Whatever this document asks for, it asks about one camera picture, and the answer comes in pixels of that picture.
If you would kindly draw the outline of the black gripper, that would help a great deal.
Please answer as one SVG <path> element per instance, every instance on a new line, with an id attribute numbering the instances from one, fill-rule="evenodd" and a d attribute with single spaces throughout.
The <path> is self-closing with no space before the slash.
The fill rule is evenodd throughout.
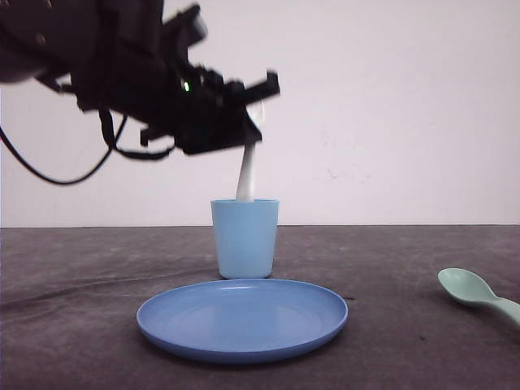
<path id="1" fill-rule="evenodd" d="M 218 71 L 190 63 L 189 48 L 206 35 L 197 3 L 177 12 L 161 27 L 160 56 L 171 79 L 163 100 L 166 108 L 141 133 L 143 141 L 170 135 L 176 147 L 194 155 L 262 139 L 247 106 L 280 93 L 278 73 L 267 71 L 265 80 L 246 86 L 241 80 L 226 81 Z"/>

